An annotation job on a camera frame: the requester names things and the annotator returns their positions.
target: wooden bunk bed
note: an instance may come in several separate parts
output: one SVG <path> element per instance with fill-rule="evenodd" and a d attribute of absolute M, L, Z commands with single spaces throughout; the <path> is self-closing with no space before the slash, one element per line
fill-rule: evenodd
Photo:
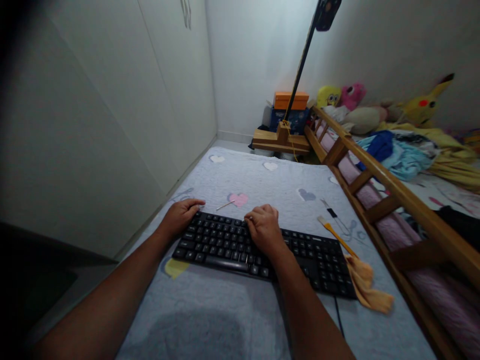
<path fill-rule="evenodd" d="M 468 244 L 456 231 L 446 224 L 435 212 L 418 199 L 401 181 L 384 166 L 363 150 L 337 122 L 317 107 L 313 111 L 319 117 L 318 124 L 305 127 L 305 136 L 322 164 L 334 173 L 346 194 L 363 227 L 383 259 L 395 280 L 410 310 L 415 316 L 432 349 L 439 358 L 462 359 L 465 356 L 459 350 L 450 334 L 444 329 L 433 311 L 406 277 L 404 272 L 452 262 L 480 291 L 480 254 Z M 319 138 L 316 134 L 324 120 L 323 131 Z M 331 128 L 338 139 L 327 152 L 321 145 L 322 138 Z M 366 167 L 350 184 L 339 170 L 339 162 L 352 152 Z M 390 195 L 370 209 L 365 209 L 357 199 L 356 193 L 375 177 L 385 186 Z M 425 229 L 428 240 L 418 244 L 390 251 L 377 230 L 375 223 L 388 216 L 399 207 L 405 210 Z"/>

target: forearm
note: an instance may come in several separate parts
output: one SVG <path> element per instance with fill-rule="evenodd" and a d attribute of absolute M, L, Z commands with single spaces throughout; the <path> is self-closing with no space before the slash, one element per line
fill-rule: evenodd
<path fill-rule="evenodd" d="M 272 258 L 296 359 L 354 359 L 334 321 L 287 249 Z"/>
<path fill-rule="evenodd" d="M 36 346 L 48 359 L 112 359 L 170 242 L 156 231 Z"/>

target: orange towel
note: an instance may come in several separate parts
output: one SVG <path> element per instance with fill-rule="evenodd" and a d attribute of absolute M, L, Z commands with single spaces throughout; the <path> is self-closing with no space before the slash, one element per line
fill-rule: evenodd
<path fill-rule="evenodd" d="M 364 307 L 388 314 L 394 304 L 394 297 L 386 292 L 372 289 L 374 271 L 372 267 L 360 259 L 345 255 L 355 292 Z"/>

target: yellow blanket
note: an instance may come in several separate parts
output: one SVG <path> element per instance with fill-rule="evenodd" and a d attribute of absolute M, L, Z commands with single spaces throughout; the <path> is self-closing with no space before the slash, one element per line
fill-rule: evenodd
<path fill-rule="evenodd" d="M 417 128 L 409 123 L 392 124 L 381 122 L 377 131 L 381 130 L 409 130 L 423 135 L 435 142 L 441 150 L 433 165 L 428 169 L 440 178 L 480 194 L 480 169 L 470 164 L 477 155 L 470 147 L 464 146 L 439 128 Z"/>

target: black keyboard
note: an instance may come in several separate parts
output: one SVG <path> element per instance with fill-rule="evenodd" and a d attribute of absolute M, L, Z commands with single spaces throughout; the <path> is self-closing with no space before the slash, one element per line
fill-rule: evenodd
<path fill-rule="evenodd" d="M 357 299 L 338 240 L 281 231 L 316 292 Z M 245 221 L 206 212 L 195 214 L 172 257 L 257 279 L 277 279 L 268 258 L 252 241 Z"/>

